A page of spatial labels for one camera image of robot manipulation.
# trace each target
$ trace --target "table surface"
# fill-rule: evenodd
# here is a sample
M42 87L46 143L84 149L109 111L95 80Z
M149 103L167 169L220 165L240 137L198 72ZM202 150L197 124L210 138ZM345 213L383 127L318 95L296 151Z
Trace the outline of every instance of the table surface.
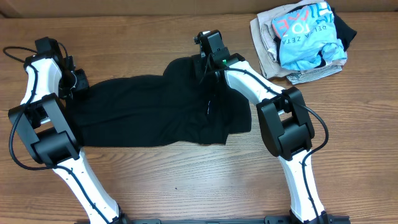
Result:
M342 72L297 85L325 120L330 140L313 156L318 193L326 210L352 223L398 219L398 13L341 13L358 35ZM49 36L62 42L91 85L136 75L161 75L175 58L198 53L192 37L219 29L230 52L260 72L249 22L255 15L2 19L0 46L34 48ZM29 54L13 51L24 58ZM0 54L0 223L73 223L87 216L51 170L32 172L13 163L7 144L8 109L23 98L22 64ZM284 87L285 79L273 80ZM178 142L165 147L93 148L97 177L131 218L163 220L262 218L287 215L290 195L279 161L263 145L257 114L252 131L225 146ZM313 120L313 145L324 138ZM32 161L19 138L18 158Z

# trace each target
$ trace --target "black cloth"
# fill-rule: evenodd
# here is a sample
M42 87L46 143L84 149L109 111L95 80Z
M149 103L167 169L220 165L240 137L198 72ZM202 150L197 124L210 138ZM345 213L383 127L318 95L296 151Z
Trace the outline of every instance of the black cloth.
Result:
M288 13L297 11L299 9L302 9L304 6L298 6L292 10L290 10ZM340 16L337 16L335 8L333 7L331 9L331 11L333 12L333 14L335 15L335 20L334 20L334 24L336 27L336 34L337 34L337 39L341 40L341 43L343 43L343 47L344 47L344 51L347 51L348 47L349 47L349 43L351 43L351 41L354 39L354 37L356 36L356 31L353 30L351 27L349 27L341 18ZM276 43L276 60L278 61L278 63L280 64L280 60L279 60L279 49L280 49L280 43L281 40L278 37L274 38L274 41ZM326 65L326 62L322 59L322 62L320 65L318 65L316 68L322 68L323 66Z
M198 84L192 58L174 60L163 76L93 85L84 99L68 100L66 109L86 146L225 144L228 134L251 130L248 100L211 76Z

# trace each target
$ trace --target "robotic arm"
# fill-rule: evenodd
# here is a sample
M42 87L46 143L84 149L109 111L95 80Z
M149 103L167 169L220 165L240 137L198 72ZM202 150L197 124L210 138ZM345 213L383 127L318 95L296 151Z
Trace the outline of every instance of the robotic arm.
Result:
M305 105L301 92L295 87L285 90L272 84L256 73L242 56L230 55L218 30L201 32L194 40L200 45L201 53L193 56L197 79L215 75L256 105L262 139L269 152L282 164L292 204L290 216L262 220L190 220L189 223L350 223L348 217L334 217L325 212L315 187L310 156L306 162L306 179L303 177L301 162L310 152L315 132L308 111L297 105ZM83 70L75 71L72 56L66 53L66 57L62 57L56 40L48 37L36 40L36 47L37 54L26 58L24 64L29 75L25 97L20 106L9 110L9 118L32 158L39 164L44 163L44 168L53 169L69 185L86 210L90 223L184 223L130 221L105 192L85 157L81 134L59 100L73 98L88 90L86 75ZM282 113L292 113L292 117L281 121L279 115ZM34 131L48 121L52 122L52 128L40 133ZM308 199L304 180L316 209Z

